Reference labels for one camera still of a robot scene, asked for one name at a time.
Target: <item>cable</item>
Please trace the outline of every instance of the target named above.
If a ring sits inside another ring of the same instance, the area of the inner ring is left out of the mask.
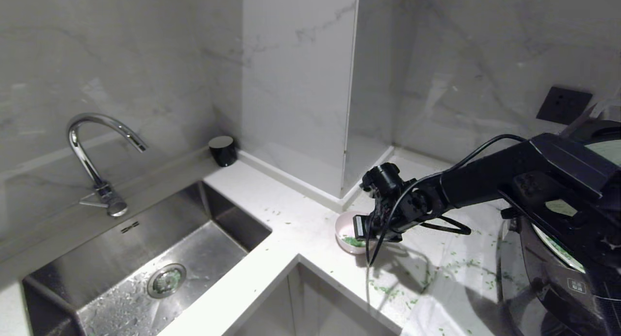
[[[381,232],[381,235],[379,235],[379,240],[377,241],[377,246],[375,247],[375,250],[373,252],[373,257],[371,258],[371,261],[369,261],[369,239],[370,239],[371,228],[367,227],[368,228],[368,230],[367,230],[367,241],[366,241],[366,265],[367,265],[367,267],[372,266],[373,262],[375,262],[375,257],[377,257],[377,253],[379,252],[379,247],[381,247],[382,242],[384,241],[384,237],[386,236],[386,233],[388,232],[388,226],[390,225],[390,221],[392,221],[392,217],[393,217],[395,211],[397,211],[397,208],[399,207],[399,204],[401,204],[401,201],[403,201],[403,198],[406,197],[406,194],[409,194],[417,184],[421,183],[422,181],[425,181],[426,179],[429,179],[430,177],[434,177],[434,176],[437,176],[437,175],[443,175],[444,173],[452,172],[454,170],[457,170],[458,168],[461,168],[462,166],[467,164],[470,160],[472,160],[472,158],[476,157],[476,155],[478,155],[479,153],[483,152],[483,150],[485,148],[488,148],[489,146],[491,146],[491,144],[494,144],[495,142],[498,142],[498,141],[503,140],[503,139],[510,139],[510,140],[515,140],[515,141],[518,141],[518,142],[526,142],[526,140],[527,140],[527,139],[524,139],[524,137],[519,137],[517,135],[511,135],[510,133],[505,133],[503,135],[498,135],[496,137],[492,137],[492,139],[490,139],[489,141],[487,141],[484,144],[482,144],[481,146],[479,146],[479,148],[475,149],[472,153],[467,155],[464,159],[462,159],[459,162],[457,162],[457,164],[451,166],[450,168],[444,170],[443,172],[435,173],[433,175],[427,175],[427,176],[425,176],[425,177],[415,181],[410,186],[408,186],[408,188],[406,188],[406,190],[401,194],[399,199],[397,199],[397,201],[394,204],[394,206],[392,206],[392,210],[390,211],[390,215],[388,215],[388,219],[386,220],[386,222],[382,226],[382,230],[381,230],[382,232]]]
[[[488,148],[492,144],[494,144],[494,143],[496,143],[496,142],[498,142],[500,140],[503,140],[503,139],[510,139],[510,140],[515,140],[515,141],[518,141],[518,142],[526,142],[526,139],[524,139],[524,137],[519,137],[519,136],[516,136],[516,135],[511,135],[510,133],[505,133],[503,135],[498,135],[496,137],[493,137],[492,139],[490,139],[486,143],[482,144],[479,148],[475,149],[472,153],[470,153],[467,157],[462,159],[457,164],[455,164],[455,165],[451,166],[450,168],[444,170],[443,173],[452,172],[454,170],[457,170],[458,168],[461,168],[466,163],[468,163],[472,158],[476,157],[477,154],[483,152],[483,150],[485,148]]]
[[[459,222],[451,219],[450,217],[438,216],[438,218],[441,219],[441,220],[444,220],[444,222],[446,222],[446,223],[450,223],[450,224],[454,225],[457,228],[444,227],[442,225],[435,225],[435,224],[428,224],[428,223],[421,223],[421,227],[431,228],[431,229],[435,229],[435,230],[441,230],[443,232],[451,232],[451,233],[455,233],[455,234],[463,234],[463,235],[470,235],[470,233],[472,233],[472,230],[470,229],[470,227],[468,227],[467,225],[464,225],[464,224],[460,224]]]

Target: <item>robotic arm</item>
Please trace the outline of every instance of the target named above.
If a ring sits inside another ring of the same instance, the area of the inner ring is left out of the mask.
[[[505,138],[520,143],[468,163]],[[357,239],[379,241],[371,259],[367,250],[369,265],[382,241],[401,241],[415,225],[470,234],[444,213],[503,198],[584,266],[606,328],[621,334],[621,168],[615,163],[549,133],[530,140],[501,135],[444,172],[409,181],[398,174],[395,164],[385,163],[368,171],[360,185],[375,199],[371,214],[353,219]],[[552,210],[550,202],[558,201],[569,211]],[[436,218],[455,227],[426,223]]]

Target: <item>faucet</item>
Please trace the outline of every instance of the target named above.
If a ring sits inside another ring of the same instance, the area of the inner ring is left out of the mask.
[[[142,139],[140,139],[140,137],[138,137],[137,133],[133,132],[122,122],[119,122],[115,118],[108,117],[107,115],[99,113],[82,113],[71,118],[67,124],[69,146],[71,147],[71,150],[73,150],[73,153],[75,153],[76,157],[80,160],[80,163],[82,163],[82,166],[84,166],[86,173],[89,177],[91,177],[91,180],[93,180],[93,189],[101,201],[101,203],[92,203],[82,200],[80,201],[80,204],[106,208],[108,215],[113,217],[121,216],[127,212],[127,203],[125,203],[123,198],[116,193],[110,183],[101,178],[101,175],[99,175],[99,172],[93,165],[93,162],[91,162],[91,159],[89,159],[84,149],[82,149],[82,144],[78,138],[78,129],[86,122],[102,124],[120,133],[140,153],[146,151],[148,146]]]

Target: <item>bowl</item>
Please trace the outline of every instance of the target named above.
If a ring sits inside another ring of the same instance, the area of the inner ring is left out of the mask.
[[[365,214],[360,211],[348,211],[342,213],[334,224],[334,235],[337,237],[337,243],[339,243],[339,246],[343,250],[346,250],[346,252],[349,252],[350,254],[361,255],[364,254],[366,248],[366,244],[363,241],[361,241],[363,246],[357,247],[344,240],[347,237],[354,238],[353,217],[355,215]],[[375,248],[375,244],[376,241],[370,241],[369,250],[373,250],[373,248]]]

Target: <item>green vegetable piece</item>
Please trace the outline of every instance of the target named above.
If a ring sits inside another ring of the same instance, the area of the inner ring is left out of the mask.
[[[354,237],[344,237],[343,241],[351,245],[352,247],[361,248],[366,245],[366,242],[363,240],[358,240]]]

